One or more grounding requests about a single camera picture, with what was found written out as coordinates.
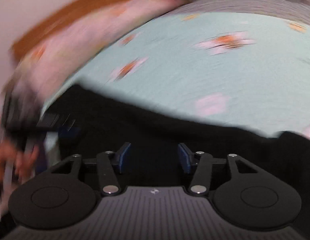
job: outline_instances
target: black fabric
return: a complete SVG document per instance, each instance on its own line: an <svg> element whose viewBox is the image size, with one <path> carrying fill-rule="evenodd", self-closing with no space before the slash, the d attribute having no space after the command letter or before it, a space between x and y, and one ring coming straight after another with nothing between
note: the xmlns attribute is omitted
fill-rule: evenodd
<svg viewBox="0 0 310 240"><path fill-rule="evenodd" d="M302 198L294 223L310 236L310 141L291 132L264 138L235 127L179 120L97 95L79 85L69 88L48 112L70 114L82 126L76 139L60 139L62 158L81 154L92 158L132 144L125 185L180 185L177 144L217 158L235 153L293 186Z"/></svg>

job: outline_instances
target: white logo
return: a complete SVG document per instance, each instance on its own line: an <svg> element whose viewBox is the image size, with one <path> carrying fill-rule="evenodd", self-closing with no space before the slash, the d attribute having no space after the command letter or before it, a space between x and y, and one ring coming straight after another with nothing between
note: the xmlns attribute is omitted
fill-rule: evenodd
<svg viewBox="0 0 310 240"><path fill-rule="evenodd" d="M154 188L154 189L152 189L151 191L150 191L152 194L158 194L159 193L159 190L158 189L156 189L156 188Z"/></svg>

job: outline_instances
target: black device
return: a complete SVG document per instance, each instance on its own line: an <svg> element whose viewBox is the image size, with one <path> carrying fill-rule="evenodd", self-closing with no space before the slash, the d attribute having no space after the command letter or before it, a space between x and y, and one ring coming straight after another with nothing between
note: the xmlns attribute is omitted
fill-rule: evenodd
<svg viewBox="0 0 310 240"><path fill-rule="evenodd" d="M235 154L178 145L189 183L122 188L130 143L93 159L73 155L13 192L17 227L4 239L302 240L298 192Z"/></svg>

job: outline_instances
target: light blue bedsheet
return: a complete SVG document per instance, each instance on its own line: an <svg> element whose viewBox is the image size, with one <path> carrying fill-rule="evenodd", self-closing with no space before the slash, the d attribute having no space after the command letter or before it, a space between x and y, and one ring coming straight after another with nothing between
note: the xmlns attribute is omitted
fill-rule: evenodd
<svg viewBox="0 0 310 240"><path fill-rule="evenodd" d="M199 122L245 126L270 135L310 125L310 26L244 13L163 16L100 52L74 74L68 87L85 88L152 111ZM211 55L195 44L225 33L247 32L255 44ZM134 73L110 82L114 69L148 57Z"/></svg>

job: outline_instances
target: silver screw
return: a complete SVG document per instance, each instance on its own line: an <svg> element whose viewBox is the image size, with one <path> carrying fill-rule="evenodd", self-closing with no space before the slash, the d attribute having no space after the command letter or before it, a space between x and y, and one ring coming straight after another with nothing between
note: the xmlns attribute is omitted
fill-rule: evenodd
<svg viewBox="0 0 310 240"><path fill-rule="evenodd" d="M107 186L103 187L103 191L107 194L116 193L118 190L119 190L119 188L114 186L114 185L107 185Z"/></svg>
<svg viewBox="0 0 310 240"><path fill-rule="evenodd" d="M206 187L204 187L202 185L194 185L191 187L191 191L196 193L196 194L201 194L201 193L204 193L206 191Z"/></svg>

